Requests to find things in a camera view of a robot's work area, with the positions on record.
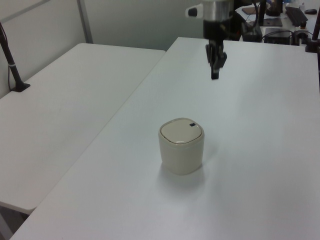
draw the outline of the black cable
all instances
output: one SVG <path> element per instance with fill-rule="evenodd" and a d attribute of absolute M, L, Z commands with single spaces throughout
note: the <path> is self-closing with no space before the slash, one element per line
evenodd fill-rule
<path fill-rule="evenodd" d="M 1 31 L 3 32 L 5 41 L 8 43 L 7 35 L 6 35 L 6 32 L 5 32 L 4 27 L 2 26 L 1 22 L 0 22 L 0 29 L 1 29 Z"/>
<path fill-rule="evenodd" d="M 253 5 L 254 5 L 254 9 L 255 9 L 255 21 L 254 21 L 254 24 L 253 24 L 253 27 L 255 28 L 257 23 L 258 23 L 258 16 L 259 16 L 259 9 L 258 9 L 258 6 L 257 6 L 257 3 L 256 3 L 256 0 L 252 0 L 253 2 Z"/>
<path fill-rule="evenodd" d="M 245 20 L 245 24 L 246 24 L 246 26 L 247 26 L 248 28 L 254 28 L 254 27 L 257 25 L 257 23 L 258 23 L 258 17 L 259 17 L 259 7 L 260 7 L 260 3 L 259 3 L 258 6 L 257 6 L 257 3 L 256 3 L 255 0 L 252 0 L 252 3 L 253 3 L 253 5 L 254 5 L 254 10 L 248 15 L 248 17 L 247 17 L 246 20 Z M 253 26 L 251 26 L 251 25 L 249 25 L 249 24 L 247 23 L 247 21 L 248 21 L 248 18 L 249 18 L 254 12 L 255 12 L 255 21 L 254 21 Z"/>
<path fill-rule="evenodd" d="M 264 39 L 265 37 L 268 37 L 268 36 L 274 35 L 274 34 L 286 33 L 286 32 L 291 33 L 291 37 L 292 37 L 292 34 L 294 34 L 294 32 L 293 32 L 293 31 L 290 31 L 290 30 L 279 30 L 279 31 L 273 31 L 273 32 L 270 32 L 270 33 L 268 33 L 268 34 L 264 35 L 264 36 L 262 37 L 262 39 Z"/>
<path fill-rule="evenodd" d="M 8 86 L 9 86 L 9 90 L 10 92 L 12 91 L 11 87 L 10 87 L 10 67 L 8 66 Z"/>

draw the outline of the black device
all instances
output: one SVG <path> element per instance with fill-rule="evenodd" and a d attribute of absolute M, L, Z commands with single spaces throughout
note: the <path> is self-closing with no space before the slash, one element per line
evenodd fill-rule
<path fill-rule="evenodd" d="M 296 27 L 299 27 L 301 23 L 308 21 L 308 18 L 304 15 L 300 8 L 286 6 L 285 10 L 292 24 Z"/>
<path fill-rule="evenodd" d="M 266 28 L 264 43 L 290 45 L 291 33 L 288 29 Z"/>
<path fill-rule="evenodd" d="M 241 24 L 241 35 L 244 42 L 260 43 L 262 41 L 262 32 L 258 23 L 254 27 L 248 27 L 243 22 Z"/>
<path fill-rule="evenodd" d="M 317 14 L 317 9 L 308 9 L 308 10 L 305 10 L 304 13 L 305 14 L 310 14 L 310 15 L 315 15 Z"/>
<path fill-rule="evenodd" d="M 276 0 L 271 3 L 271 6 L 265 11 L 268 16 L 278 17 L 283 12 L 282 0 Z"/>
<path fill-rule="evenodd" d="M 13 78 L 15 80 L 15 87 L 12 89 L 14 92 L 22 92 L 28 87 L 30 87 L 30 84 L 24 83 L 19 75 L 17 66 L 15 64 L 14 58 L 12 57 L 12 54 L 10 52 L 9 46 L 8 46 L 8 40 L 5 33 L 4 28 L 2 27 L 2 24 L 0 22 L 0 44 L 2 47 L 2 50 L 4 52 L 5 58 L 8 62 L 8 66 L 12 72 Z"/>
<path fill-rule="evenodd" d="M 279 15 L 280 13 L 283 12 L 282 8 L 282 0 L 277 0 L 277 6 L 279 9 L 277 10 Z M 272 18 L 272 19 L 265 19 L 265 12 L 268 11 L 266 10 L 267 8 L 267 1 L 263 0 L 260 2 L 260 11 L 259 11 L 259 16 L 258 16 L 258 23 L 261 27 L 282 27 L 282 21 L 280 18 Z"/>

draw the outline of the white tabletop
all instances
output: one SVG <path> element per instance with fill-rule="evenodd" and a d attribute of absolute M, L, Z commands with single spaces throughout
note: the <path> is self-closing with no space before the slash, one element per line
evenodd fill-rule
<path fill-rule="evenodd" d="M 164 55 L 79 44 L 0 100 L 0 206 L 30 214 Z"/>
<path fill-rule="evenodd" d="M 319 238 L 317 55 L 225 41 L 212 81 L 206 43 L 178 38 L 13 240 Z M 202 167 L 184 176 L 158 142 L 179 117 L 205 132 Z"/>

